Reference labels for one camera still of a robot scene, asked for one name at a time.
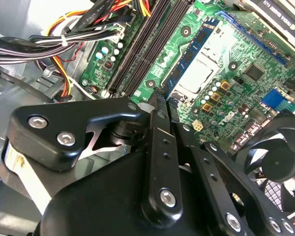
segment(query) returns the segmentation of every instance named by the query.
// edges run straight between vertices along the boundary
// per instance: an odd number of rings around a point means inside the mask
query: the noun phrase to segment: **screw hole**
[[[171,141],[168,141],[167,139],[164,139],[163,142],[164,142],[166,145],[171,144]]]
[[[171,159],[171,156],[170,156],[168,153],[165,152],[163,155],[164,155],[164,157],[165,157],[167,160],[170,160],[170,159]]]
[[[211,178],[212,180],[217,181],[217,178],[214,176],[214,174],[211,174]]]
[[[205,158],[204,161],[209,165],[210,162]]]

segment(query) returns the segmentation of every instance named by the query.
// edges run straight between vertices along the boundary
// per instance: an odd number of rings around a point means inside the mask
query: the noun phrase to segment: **green circuit board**
[[[272,89],[277,89],[292,101],[285,104],[284,108],[295,112],[295,97],[289,96],[291,89],[283,85],[287,80],[295,82],[295,49],[288,46],[279,36],[273,35],[271,30],[266,32],[265,37],[259,35],[260,40],[264,37],[264,43],[269,47],[274,45],[271,49],[287,60],[286,65],[283,65],[236,26],[215,15],[221,10],[229,11],[222,0],[206,1],[206,3],[197,0],[131,99],[136,103],[147,101],[155,86],[162,87],[162,83],[185,53],[203,22],[210,17],[219,19],[221,25],[218,31],[207,41],[207,47],[213,51],[212,55],[216,58],[219,69],[211,82],[192,102],[178,102],[178,113],[181,121],[191,127],[194,121],[201,122],[203,128],[201,131],[195,131],[200,143],[217,141],[224,150],[228,150],[234,142],[244,143],[244,139],[248,140],[247,130],[261,129],[277,114],[276,111],[261,104],[261,100]],[[230,14],[247,30],[252,29],[250,33],[256,37],[260,30],[266,28],[262,20],[252,13],[230,11]],[[127,31],[125,32],[125,48],[134,37],[135,29],[140,27],[140,22],[134,23],[128,35]],[[274,38],[274,42],[270,42],[268,40],[270,38]],[[98,52],[104,44],[108,47],[114,46],[112,42],[101,42],[98,43],[95,52]],[[105,60],[99,64],[95,55],[96,53],[91,58],[81,82],[86,80],[89,84],[97,86],[100,91],[104,91],[105,85],[113,75],[114,67],[107,70],[103,67]],[[234,62],[236,62],[235,70],[230,67]],[[256,71],[259,75],[252,76],[251,73]],[[219,88],[216,86],[218,82],[221,84],[226,82],[230,87],[227,90]],[[207,99],[206,104],[210,109],[203,110],[203,101],[208,93],[212,92],[213,87],[217,88],[217,91],[213,91],[219,98],[217,101]],[[248,109],[247,112],[243,112],[244,107]]]

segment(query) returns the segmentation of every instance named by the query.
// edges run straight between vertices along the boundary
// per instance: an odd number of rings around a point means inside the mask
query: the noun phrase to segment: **black capacitor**
[[[217,139],[220,138],[220,135],[219,135],[219,133],[218,133],[217,131],[214,132],[214,136],[215,136]]]
[[[246,112],[241,107],[238,108],[238,112],[243,116],[246,114]]]
[[[218,113],[218,115],[219,115],[220,117],[222,117],[222,118],[225,117],[225,112],[223,112],[223,111],[218,111],[217,113]]]
[[[246,104],[242,104],[242,109],[245,111],[245,112],[248,112],[249,111],[249,107],[246,105]]]

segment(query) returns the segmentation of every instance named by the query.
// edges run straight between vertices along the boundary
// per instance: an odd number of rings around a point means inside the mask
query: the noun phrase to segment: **cable tie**
[[[66,47],[66,46],[68,46],[67,39],[64,37],[64,35],[63,35],[63,34],[61,35],[61,39],[62,39],[62,46],[63,46],[63,47]]]

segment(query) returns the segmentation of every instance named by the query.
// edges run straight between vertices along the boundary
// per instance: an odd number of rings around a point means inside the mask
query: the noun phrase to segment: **chip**
[[[106,61],[106,63],[105,63],[105,67],[107,68],[107,69],[111,69],[112,67],[113,67],[113,63],[111,62],[111,61]]]
[[[211,111],[212,106],[206,103],[202,106],[202,109],[205,110],[206,112],[209,112]]]
[[[253,64],[248,68],[245,74],[254,81],[258,81],[265,73]]]
[[[219,95],[218,93],[214,93],[212,96],[211,96],[211,99],[213,99],[214,101],[218,102],[221,98],[221,95]]]
[[[224,81],[221,85],[221,88],[224,89],[225,91],[229,90],[231,87],[231,84],[228,83],[227,81]]]

